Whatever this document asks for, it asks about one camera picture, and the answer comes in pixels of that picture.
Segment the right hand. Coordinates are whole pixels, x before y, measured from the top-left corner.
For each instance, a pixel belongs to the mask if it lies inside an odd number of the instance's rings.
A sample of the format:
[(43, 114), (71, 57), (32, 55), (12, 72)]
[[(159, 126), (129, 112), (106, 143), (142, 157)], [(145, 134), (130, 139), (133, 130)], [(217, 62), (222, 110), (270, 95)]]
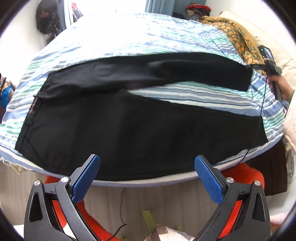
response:
[(281, 90), (282, 99), (291, 102), (295, 90), (288, 84), (282, 75), (271, 75), (267, 78), (267, 82), (273, 93), (275, 92), (273, 84), (276, 83)]

